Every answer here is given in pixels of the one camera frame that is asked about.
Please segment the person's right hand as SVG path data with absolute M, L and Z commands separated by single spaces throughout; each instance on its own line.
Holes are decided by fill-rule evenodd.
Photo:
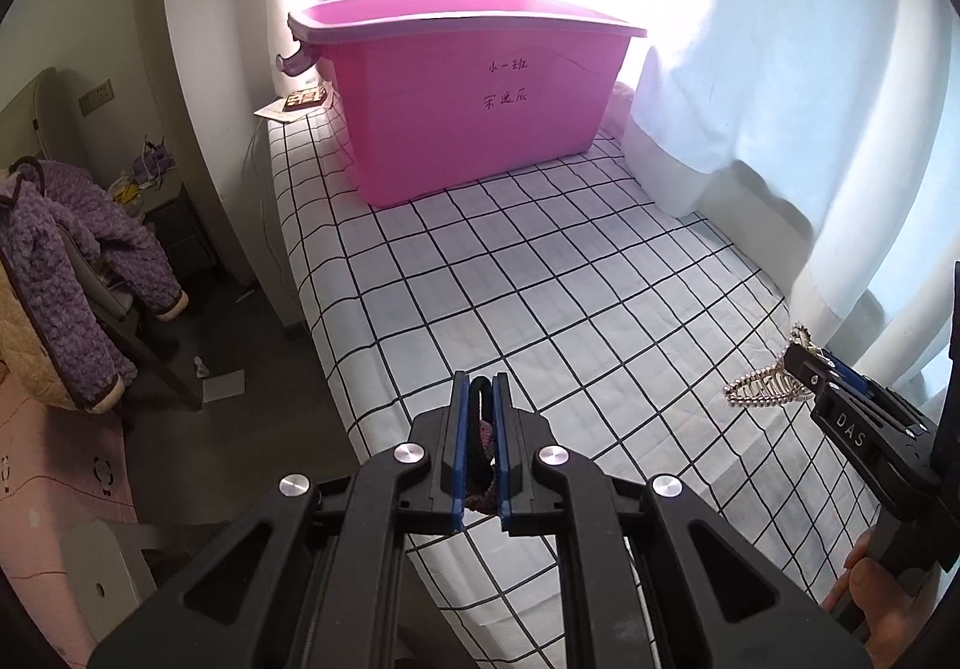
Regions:
M 867 655 L 877 669 L 887 669 L 918 637 L 931 616 L 940 570 L 934 568 L 921 591 L 910 596 L 887 570 L 867 557 L 873 535 L 874 530 L 867 529 L 857 538 L 844 561 L 841 577 L 822 601 L 822 609 L 830 612 L 844 594 L 850 593 L 871 632 L 866 641 Z

